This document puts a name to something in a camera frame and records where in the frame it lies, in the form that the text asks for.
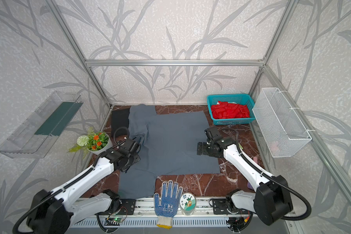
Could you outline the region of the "grey t shirt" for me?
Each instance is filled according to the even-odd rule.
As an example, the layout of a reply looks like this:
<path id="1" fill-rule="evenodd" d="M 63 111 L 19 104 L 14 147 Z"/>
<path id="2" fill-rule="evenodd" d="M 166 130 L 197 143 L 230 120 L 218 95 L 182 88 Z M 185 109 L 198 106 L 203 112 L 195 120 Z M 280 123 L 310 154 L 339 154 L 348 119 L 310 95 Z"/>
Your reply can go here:
<path id="1" fill-rule="evenodd" d="M 140 160 L 120 173 L 119 195 L 123 199 L 151 197 L 158 176 L 218 174 L 218 160 L 197 155 L 199 142 L 209 128 L 203 111 L 158 115 L 154 106 L 130 108 L 130 136 L 139 136 Z"/>

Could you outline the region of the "teal plastic basket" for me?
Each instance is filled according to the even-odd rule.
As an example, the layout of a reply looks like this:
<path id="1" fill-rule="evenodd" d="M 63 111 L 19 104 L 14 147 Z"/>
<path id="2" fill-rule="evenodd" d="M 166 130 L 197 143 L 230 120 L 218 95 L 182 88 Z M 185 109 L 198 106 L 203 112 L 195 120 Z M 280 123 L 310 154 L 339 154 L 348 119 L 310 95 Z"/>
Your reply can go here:
<path id="1" fill-rule="evenodd" d="M 250 124 L 254 101 L 248 94 L 209 95 L 207 104 L 214 125 Z"/>

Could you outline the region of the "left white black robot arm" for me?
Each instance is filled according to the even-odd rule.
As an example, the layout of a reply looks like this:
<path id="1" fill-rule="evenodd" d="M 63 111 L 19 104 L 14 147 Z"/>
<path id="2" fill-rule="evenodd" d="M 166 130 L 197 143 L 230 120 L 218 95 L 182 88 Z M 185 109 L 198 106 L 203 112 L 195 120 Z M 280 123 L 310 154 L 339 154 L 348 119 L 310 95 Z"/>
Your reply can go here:
<path id="1" fill-rule="evenodd" d="M 25 222 L 32 234 L 64 234 L 74 224 L 100 213 L 118 213 L 123 207 L 120 196 L 110 189 L 79 202 L 91 187 L 114 171 L 127 172 L 139 162 L 138 137 L 127 138 L 99 154 L 94 163 L 70 181 L 52 191 L 39 191 L 31 208 L 14 224 L 12 232 L 19 234 Z"/>

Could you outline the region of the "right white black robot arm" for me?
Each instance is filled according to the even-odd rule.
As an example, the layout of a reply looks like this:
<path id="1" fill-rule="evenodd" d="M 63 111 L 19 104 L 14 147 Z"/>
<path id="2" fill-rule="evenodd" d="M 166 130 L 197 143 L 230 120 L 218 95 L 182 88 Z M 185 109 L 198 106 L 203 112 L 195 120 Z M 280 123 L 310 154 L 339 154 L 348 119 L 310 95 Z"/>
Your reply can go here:
<path id="1" fill-rule="evenodd" d="M 311 215 L 310 203 L 300 193 L 290 188 L 283 176 L 272 175 L 240 148 L 238 134 L 235 138 L 223 137 L 215 126 L 204 132 L 207 140 L 198 143 L 197 154 L 224 158 L 241 172 L 253 188 L 253 192 L 236 189 L 228 193 L 225 199 L 227 212 L 236 214 L 240 210 L 247 210 L 256 214 L 268 226 L 279 219 L 299 221 Z M 288 216 L 293 210 L 292 195 L 305 204 L 306 211 L 303 214 Z"/>

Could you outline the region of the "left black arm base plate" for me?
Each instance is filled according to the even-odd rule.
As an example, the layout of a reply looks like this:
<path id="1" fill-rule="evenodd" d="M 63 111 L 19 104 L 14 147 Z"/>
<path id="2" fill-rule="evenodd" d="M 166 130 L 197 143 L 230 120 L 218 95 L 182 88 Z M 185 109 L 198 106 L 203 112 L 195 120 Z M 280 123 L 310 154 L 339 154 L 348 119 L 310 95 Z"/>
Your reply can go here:
<path id="1" fill-rule="evenodd" d="M 135 204 L 135 199 L 116 199 L 112 201 L 106 213 L 110 215 L 133 215 Z"/>

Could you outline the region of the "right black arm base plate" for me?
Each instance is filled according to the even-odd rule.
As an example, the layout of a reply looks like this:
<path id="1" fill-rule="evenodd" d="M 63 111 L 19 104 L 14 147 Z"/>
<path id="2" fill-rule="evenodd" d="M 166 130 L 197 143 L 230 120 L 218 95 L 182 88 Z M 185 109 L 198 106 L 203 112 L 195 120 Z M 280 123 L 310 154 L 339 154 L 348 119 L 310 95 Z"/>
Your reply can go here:
<path id="1" fill-rule="evenodd" d="M 250 212 L 245 209 L 239 209 L 234 206 L 230 199 L 212 198 L 209 200 L 210 206 L 213 208 L 213 213 L 216 215 L 249 215 Z"/>

